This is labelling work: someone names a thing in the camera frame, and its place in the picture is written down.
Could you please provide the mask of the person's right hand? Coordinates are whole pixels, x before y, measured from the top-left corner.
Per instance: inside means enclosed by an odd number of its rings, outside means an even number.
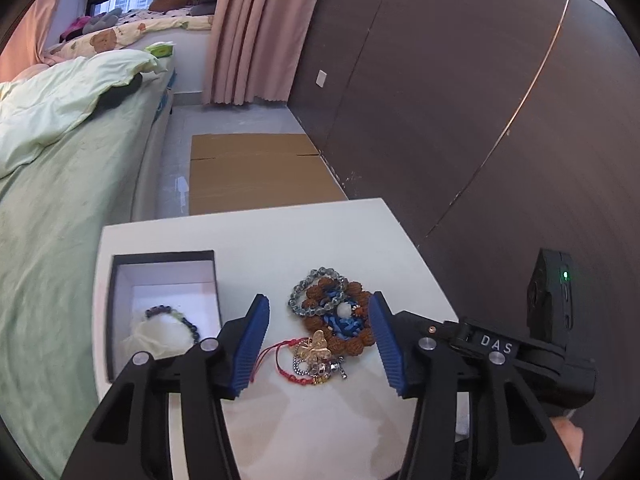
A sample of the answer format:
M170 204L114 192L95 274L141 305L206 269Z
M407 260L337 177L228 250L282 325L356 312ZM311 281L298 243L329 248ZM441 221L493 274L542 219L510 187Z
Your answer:
M568 456L570 456L578 474L581 476L582 470L580 469L580 466L582 466L584 430L575 426L569 418L564 416L551 417L550 422L564 444Z

